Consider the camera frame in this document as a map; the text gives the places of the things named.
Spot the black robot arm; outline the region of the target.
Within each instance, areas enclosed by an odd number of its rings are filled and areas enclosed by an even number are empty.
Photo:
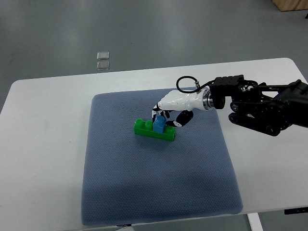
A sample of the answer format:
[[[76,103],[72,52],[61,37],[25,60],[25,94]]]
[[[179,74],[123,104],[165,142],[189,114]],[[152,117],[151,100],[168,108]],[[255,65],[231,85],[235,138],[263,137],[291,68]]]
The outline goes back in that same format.
[[[258,84],[243,75],[217,77],[209,84],[215,109],[231,97],[229,121],[277,136],[291,125],[308,126],[308,85],[300,79],[287,85]]]

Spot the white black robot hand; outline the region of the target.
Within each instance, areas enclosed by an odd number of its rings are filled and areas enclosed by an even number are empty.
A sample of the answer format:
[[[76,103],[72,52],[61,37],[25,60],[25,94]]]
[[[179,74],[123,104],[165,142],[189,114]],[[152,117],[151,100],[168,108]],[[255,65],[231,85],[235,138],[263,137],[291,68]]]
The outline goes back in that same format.
[[[193,118],[193,109],[209,111],[213,108],[214,103],[209,89],[195,93],[172,90],[153,107],[152,121],[160,115],[168,119],[169,113],[180,111],[176,119],[167,121],[166,124],[172,127],[183,127]]]

